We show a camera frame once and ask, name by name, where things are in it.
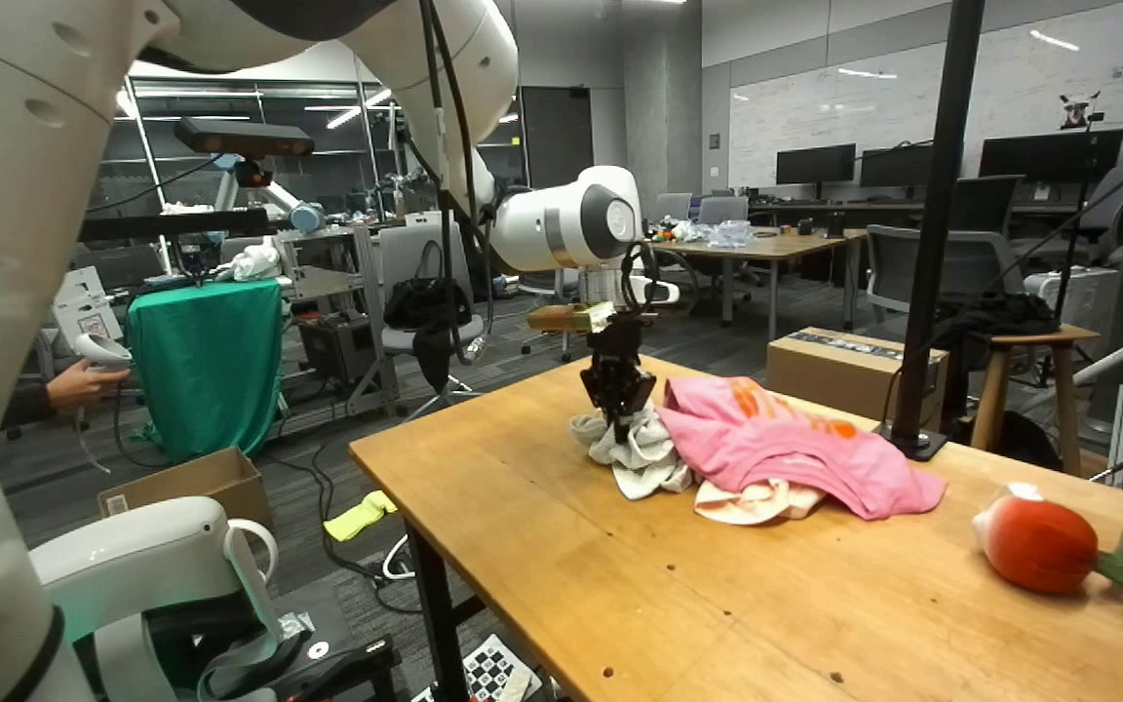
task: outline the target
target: wooden table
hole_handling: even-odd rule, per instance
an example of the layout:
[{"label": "wooden table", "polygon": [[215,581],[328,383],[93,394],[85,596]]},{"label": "wooden table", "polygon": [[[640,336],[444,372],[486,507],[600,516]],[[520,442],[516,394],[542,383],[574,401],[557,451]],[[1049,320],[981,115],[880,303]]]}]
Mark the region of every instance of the wooden table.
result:
[{"label": "wooden table", "polygon": [[778,232],[763,232],[768,225],[752,225],[752,238],[739,244],[704,244],[704,240],[659,240],[655,249],[675,255],[675,258],[717,258],[720,262],[720,277],[717,277],[717,292],[720,292],[720,320],[731,320],[731,266],[737,262],[763,262],[768,266],[768,338],[778,336],[778,266],[792,258],[811,258],[824,249],[844,249],[844,277],[843,277],[843,310],[844,323],[852,323],[852,303],[856,303],[856,266],[860,266],[860,244],[864,230],[844,230],[843,238],[826,238],[826,232],[795,232],[795,230],[778,230]]},{"label": "wooden table", "polygon": [[1106,581],[1075,599],[1028,596],[986,568],[971,535],[1000,485],[1032,479],[1116,547],[1123,491],[948,444],[926,463],[948,479],[932,516],[856,521],[824,507],[717,528],[691,496],[618,500],[570,438],[587,408],[578,372],[351,444],[417,535],[442,697],[461,697],[461,651],[435,559],[578,697],[1123,697],[1123,599]]}]

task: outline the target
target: pink towel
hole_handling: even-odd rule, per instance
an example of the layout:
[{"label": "pink towel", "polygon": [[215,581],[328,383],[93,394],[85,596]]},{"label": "pink towel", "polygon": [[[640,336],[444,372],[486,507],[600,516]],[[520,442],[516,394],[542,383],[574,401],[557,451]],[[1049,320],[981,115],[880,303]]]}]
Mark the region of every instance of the pink towel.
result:
[{"label": "pink towel", "polygon": [[932,512],[942,479],[878,434],[811,416],[748,379],[666,383],[675,451],[724,491],[787,479],[835,496],[856,517]]}]

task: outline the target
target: cardboard box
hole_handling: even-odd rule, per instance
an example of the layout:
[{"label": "cardboard box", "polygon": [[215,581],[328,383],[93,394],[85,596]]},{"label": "cardboard box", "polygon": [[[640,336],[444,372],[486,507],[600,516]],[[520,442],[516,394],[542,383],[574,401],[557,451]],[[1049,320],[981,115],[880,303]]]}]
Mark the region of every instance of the cardboard box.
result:
[{"label": "cardboard box", "polygon": [[237,450],[206,451],[188,463],[96,491],[96,516],[133,512],[174,496],[211,496],[230,517],[271,517],[260,472]]},{"label": "cardboard box", "polygon": [[[799,327],[768,342],[763,386],[777,394],[807,399],[844,413],[880,422],[891,413],[891,383],[902,372],[902,342]],[[942,416],[948,352],[926,356],[921,426],[937,430]]]}]

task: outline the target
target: person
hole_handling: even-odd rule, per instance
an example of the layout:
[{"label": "person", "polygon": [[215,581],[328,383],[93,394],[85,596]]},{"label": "person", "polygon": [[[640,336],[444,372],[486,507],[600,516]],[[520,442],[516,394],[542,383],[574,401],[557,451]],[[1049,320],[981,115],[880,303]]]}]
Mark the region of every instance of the person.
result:
[{"label": "person", "polygon": [[130,368],[70,364],[50,383],[19,383],[5,430],[59,416],[63,408],[96,405],[110,391],[130,383]]}]

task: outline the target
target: computer monitor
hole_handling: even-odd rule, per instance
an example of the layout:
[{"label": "computer monitor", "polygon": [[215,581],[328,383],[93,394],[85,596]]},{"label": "computer monitor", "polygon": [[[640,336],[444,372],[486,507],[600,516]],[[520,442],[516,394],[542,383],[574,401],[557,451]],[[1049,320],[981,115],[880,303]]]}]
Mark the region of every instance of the computer monitor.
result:
[{"label": "computer monitor", "polygon": [[994,136],[981,144],[981,177],[1021,177],[1024,182],[1094,182],[1119,158],[1119,128]]},{"label": "computer monitor", "polygon": [[792,148],[777,154],[777,182],[835,182],[852,178],[856,148],[826,144],[826,148]]},{"label": "computer monitor", "polygon": [[937,148],[878,148],[860,151],[860,188],[921,188],[937,167]]},{"label": "computer monitor", "polygon": [[1006,230],[1017,178],[954,178],[951,230]]}]

